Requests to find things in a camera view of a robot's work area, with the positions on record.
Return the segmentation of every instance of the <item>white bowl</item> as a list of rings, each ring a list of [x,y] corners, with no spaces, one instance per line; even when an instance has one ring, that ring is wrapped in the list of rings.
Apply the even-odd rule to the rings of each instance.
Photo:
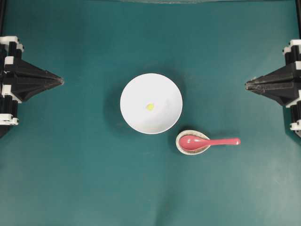
[[[158,134],[170,129],[182,112],[182,96],[169,78],[160,74],[142,74],[123,89],[120,109],[133,129]]]

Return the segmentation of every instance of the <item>pink spoon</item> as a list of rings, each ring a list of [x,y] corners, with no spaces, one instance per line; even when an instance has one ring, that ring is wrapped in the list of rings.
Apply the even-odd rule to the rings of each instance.
[[[185,151],[196,151],[200,148],[214,145],[239,145],[239,138],[219,139],[219,140],[208,140],[197,136],[183,136],[180,138],[180,146]]]

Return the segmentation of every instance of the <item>green table surface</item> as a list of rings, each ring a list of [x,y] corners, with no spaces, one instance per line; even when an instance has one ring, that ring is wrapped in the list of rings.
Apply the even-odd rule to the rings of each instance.
[[[9,0],[4,35],[65,84],[21,104],[0,140],[1,226],[301,225],[301,139],[286,110],[244,88],[284,65],[294,1]],[[183,96],[158,135],[119,109],[126,83],[151,72]],[[186,156],[183,129],[241,145]]]

